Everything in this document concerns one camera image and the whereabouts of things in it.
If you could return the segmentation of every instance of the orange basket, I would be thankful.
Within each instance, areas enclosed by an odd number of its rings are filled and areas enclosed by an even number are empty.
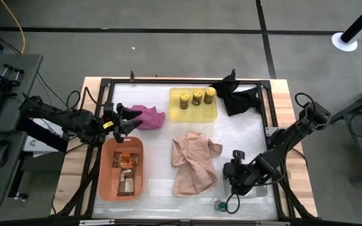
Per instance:
[[[138,154],[138,165],[134,169],[134,195],[118,196],[118,183],[121,168],[113,168],[115,152]],[[142,194],[143,190],[143,144],[136,137],[126,137],[124,142],[119,144],[114,138],[108,139],[102,147],[99,194],[105,201],[129,201],[134,200]]]

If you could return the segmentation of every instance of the yellow plastic tray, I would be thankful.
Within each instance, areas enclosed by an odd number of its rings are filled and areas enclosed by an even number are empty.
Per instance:
[[[194,89],[201,89],[202,102],[195,106],[192,104],[192,92]],[[211,104],[205,104],[205,89],[202,88],[171,88],[170,101],[168,102],[168,115],[172,122],[214,122],[217,118],[217,102],[216,96],[213,97]],[[180,94],[187,92],[189,94],[189,102],[187,109],[180,108]]]

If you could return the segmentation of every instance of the gray carpet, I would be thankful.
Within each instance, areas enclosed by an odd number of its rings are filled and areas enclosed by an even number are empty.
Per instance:
[[[25,26],[260,29],[255,0],[6,2]],[[269,30],[345,30],[362,13],[357,0],[262,0],[262,6]],[[0,25],[14,26],[1,4]],[[0,35],[21,47],[19,33]],[[336,113],[362,92],[362,42],[343,53],[330,39],[269,35],[277,78],[288,80],[292,94],[306,92]],[[223,77],[235,68],[239,78],[270,78],[261,35],[28,32],[26,40],[28,53],[44,55],[40,73],[61,97],[80,89],[85,76],[128,76],[130,70],[141,77]],[[33,94],[46,98],[38,84]],[[53,103],[62,107],[57,99]],[[303,145],[319,216],[362,223],[362,183],[348,181],[362,162],[343,122],[313,133]],[[33,176],[22,184],[31,198],[6,200],[0,220],[50,213],[58,175]]]

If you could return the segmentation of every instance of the small bottle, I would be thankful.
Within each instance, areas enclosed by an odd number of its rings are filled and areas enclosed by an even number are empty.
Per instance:
[[[192,93],[192,104],[198,106],[202,101],[202,91],[201,89],[195,89]]]
[[[216,94],[216,89],[213,87],[206,88],[204,99],[205,104],[211,104],[213,102],[214,94]]]
[[[180,108],[187,109],[188,108],[189,95],[188,93],[180,94]]]

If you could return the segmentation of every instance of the tan towel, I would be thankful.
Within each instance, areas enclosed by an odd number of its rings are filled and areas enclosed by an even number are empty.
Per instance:
[[[173,139],[171,164],[180,167],[175,177],[173,195],[197,195],[217,181],[212,158],[221,154],[215,144],[199,132],[189,131]]]

